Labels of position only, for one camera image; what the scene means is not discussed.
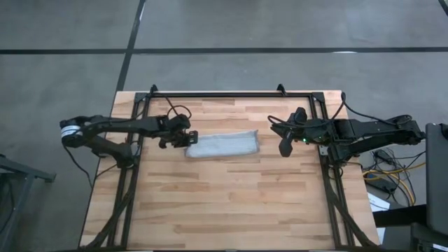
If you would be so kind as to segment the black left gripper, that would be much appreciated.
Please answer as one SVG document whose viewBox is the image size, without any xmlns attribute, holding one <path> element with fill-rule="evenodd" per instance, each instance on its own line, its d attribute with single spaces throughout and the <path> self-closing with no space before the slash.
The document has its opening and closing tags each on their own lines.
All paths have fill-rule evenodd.
<svg viewBox="0 0 448 252">
<path fill-rule="evenodd" d="M 159 147 L 165 149 L 167 143 L 170 143 L 174 148 L 188 147 L 196 144 L 198 141 L 198 132 L 193 130 L 188 133 L 185 130 L 171 131 L 167 123 L 171 118 L 164 118 L 160 122 L 160 131 L 156 134 L 156 137 L 160 139 Z"/>
</svg>

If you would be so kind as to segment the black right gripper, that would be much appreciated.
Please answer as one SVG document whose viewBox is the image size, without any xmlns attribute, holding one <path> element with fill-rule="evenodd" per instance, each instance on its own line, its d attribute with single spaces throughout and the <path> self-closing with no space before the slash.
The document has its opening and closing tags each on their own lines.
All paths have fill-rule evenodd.
<svg viewBox="0 0 448 252">
<path fill-rule="evenodd" d="M 270 129 L 283 138 L 279 143 L 282 157 L 288 158 L 293 150 L 292 141 L 303 141 L 308 144 L 328 144 L 333 141 L 333 122 L 331 120 L 307 120 L 305 124 L 272 125 Z"/>
</svg>

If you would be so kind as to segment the white waffle weave towel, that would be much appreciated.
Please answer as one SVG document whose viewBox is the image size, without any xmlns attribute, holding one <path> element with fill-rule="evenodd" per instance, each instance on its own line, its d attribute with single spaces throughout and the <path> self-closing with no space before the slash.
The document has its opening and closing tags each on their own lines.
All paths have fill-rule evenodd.
<svg viewBox="0 0 448 252">
<path fill-rule="evenodd" d="M 250 130 L 227 134 L 210 134 L 199 136 L 185 150 L 187 158 L 219 158 L 250 155 L 260 151 L 258 131 Z"/>
</svg>

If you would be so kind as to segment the black power brick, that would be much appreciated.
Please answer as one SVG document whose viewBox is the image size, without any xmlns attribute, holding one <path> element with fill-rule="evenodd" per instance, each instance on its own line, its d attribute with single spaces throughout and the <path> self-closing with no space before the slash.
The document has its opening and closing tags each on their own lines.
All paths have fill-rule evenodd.
<svg viewBox="0 0 448 252">
<path fill-rule="evenodd" d="M 394 182 L 382 178 L 378 180 L 365 180 L 365 183 L 388 194 L 394 193 L 396 190 L 396 184 Z"/>
</svg>

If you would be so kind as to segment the white paper sheet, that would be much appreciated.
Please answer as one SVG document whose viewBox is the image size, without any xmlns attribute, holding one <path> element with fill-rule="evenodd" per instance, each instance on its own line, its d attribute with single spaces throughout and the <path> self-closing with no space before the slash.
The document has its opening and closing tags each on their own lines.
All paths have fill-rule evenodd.
<svg viewBox="0 0 448 252">
<path fill-rule="evenodd" d="M 389 202 L 387 202 L 373 194 L 370 194 L 370 193 L 368 193 L 367 196 L 369 199 L 370 208 L 371 208 L 372 212 L 388 211 L 390 209 Z"/>
</svg>

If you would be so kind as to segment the black metal stand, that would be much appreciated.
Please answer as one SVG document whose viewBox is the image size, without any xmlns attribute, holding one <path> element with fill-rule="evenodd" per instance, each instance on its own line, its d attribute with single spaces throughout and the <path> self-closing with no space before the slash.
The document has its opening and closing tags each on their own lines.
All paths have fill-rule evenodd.
<svg viewBox="0 0 448 252">
<path fill-rule="evenodd" d="M 448 252 L 448 216 L 433 214 L 426 204 L 373 213 L 378 228 L 410 226 L 406 252 Z"/>
</svg>

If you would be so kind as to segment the grey equipment case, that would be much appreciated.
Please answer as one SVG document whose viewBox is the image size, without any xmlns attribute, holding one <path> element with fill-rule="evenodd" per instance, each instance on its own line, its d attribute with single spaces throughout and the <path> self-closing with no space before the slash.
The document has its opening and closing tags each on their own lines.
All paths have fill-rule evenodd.
<svg viewBox="0 0 448 252">
<path fill-rule="evenodd" d="M 426 125 L 426 204 L 428 224 L 448 235 L 448 125 Z"/>
</svg>

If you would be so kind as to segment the grey metal stand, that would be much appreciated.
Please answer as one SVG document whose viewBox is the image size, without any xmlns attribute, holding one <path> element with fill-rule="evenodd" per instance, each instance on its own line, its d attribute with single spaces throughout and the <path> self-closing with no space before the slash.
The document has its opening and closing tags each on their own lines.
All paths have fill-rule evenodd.
<svg viewBox="0 0 448 252">
<path fill-rule="evenodd" d="M 13 236 L 18 226 L 18 221 L 23 212 L 27 198 L 32 189 L 32 184 L 36 179 L 42 179 L 46 183 L 53 183 L 56 173 L 49 173 L 35 169 L 33 167 L 21 164 L 19 162 L 8 159 L 5 155 L 0 154 L 0 178 L 5 178 L 4 184 L 9 189 L 9 200 L 11 210 L 9 211 L 5 221 L 0 226 L 0 252 L 9 252 Z M 13 183 L 11 179 L 18 179 L 22 182 L 21 188 L 14 193 Z"/>
</svg>

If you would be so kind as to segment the black metal table frame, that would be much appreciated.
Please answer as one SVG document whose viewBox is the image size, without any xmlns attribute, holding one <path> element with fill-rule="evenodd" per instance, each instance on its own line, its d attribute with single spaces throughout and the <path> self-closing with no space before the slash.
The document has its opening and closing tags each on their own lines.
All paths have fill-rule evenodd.
<svg viewBox="0 0 448 252">
<path fill-rule="evenodd" d="M 168 92 L 135 102 L 133 92 L 115 96 L 111 115 L 128 118 L 148 107 L 152 116 L 169 105 L 192 112 L 201 135 L 257 130 L 260 151 L 239 157 L 190 159 L 183 149 L 161 149 L 145 139 L 132 208 L 111 239 L 129 250 L 333 249 L 334 239 L 317 148 L 296 143 L 281 157 L 268 115 L 286 118 L 297 107 L 320 116 L 340 104 L 336 90 Z"/>
</svg>

